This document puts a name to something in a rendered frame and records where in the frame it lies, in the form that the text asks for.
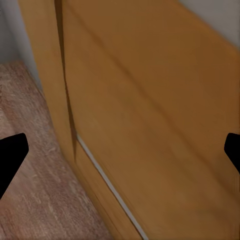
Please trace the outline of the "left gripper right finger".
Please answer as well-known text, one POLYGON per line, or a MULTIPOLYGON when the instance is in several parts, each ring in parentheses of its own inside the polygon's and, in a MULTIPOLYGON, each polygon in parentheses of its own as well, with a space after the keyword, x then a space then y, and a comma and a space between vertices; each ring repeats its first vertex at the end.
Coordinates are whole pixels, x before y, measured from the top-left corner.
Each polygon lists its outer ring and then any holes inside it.
POLYGON ((240 135, 229 133, 225 141, 224 151, 240 173, 240 135))

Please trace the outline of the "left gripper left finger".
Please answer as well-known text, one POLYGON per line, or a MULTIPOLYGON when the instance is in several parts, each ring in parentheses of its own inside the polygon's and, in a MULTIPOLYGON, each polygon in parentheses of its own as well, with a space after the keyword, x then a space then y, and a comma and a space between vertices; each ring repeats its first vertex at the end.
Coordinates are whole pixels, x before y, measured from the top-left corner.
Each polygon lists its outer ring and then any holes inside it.
POLYGON ((25 133, 0 140, 0 199, 29 152, 25 133))

